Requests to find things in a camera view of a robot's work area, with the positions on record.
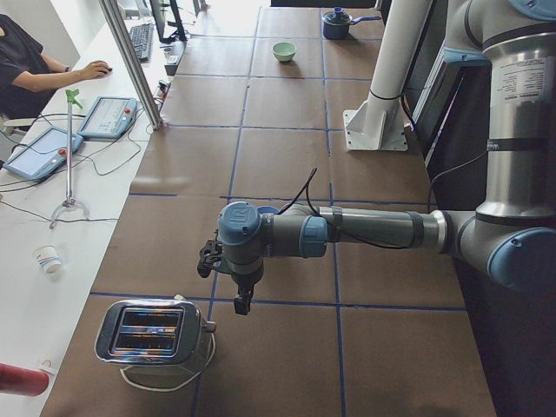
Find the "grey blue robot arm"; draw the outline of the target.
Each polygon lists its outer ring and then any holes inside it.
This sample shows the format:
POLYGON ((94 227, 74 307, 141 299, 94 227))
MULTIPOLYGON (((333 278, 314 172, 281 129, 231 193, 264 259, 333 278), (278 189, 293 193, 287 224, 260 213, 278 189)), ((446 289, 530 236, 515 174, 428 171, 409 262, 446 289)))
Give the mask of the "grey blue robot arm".
POLYGON ((320 257, 330 242, 434 248, 515 290, 555 283, 555 208, 546 186, 555 146, 555 4, 452 1, 444 58, 491 66, 485 201, 473 211, 429 214, 298 202, 265 213, 247 202, 230 203, 197 270, 232 277, 237 314, 250 310, 265 257, 320 257))

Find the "person's hand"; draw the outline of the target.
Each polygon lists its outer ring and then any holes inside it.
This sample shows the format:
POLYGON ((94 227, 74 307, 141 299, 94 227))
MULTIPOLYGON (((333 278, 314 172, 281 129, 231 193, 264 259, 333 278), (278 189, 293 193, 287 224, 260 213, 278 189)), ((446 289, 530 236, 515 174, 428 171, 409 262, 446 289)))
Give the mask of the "person's hand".
POLYGON ((91 62, 86 67, 81 69, 81 75, 83 77, 83 80, 92 80, 96 78, 105 77, 104 74, 98 72, 100 68, 111 68, 111 67, 104 61, 98 60, 98 61, 91 62))

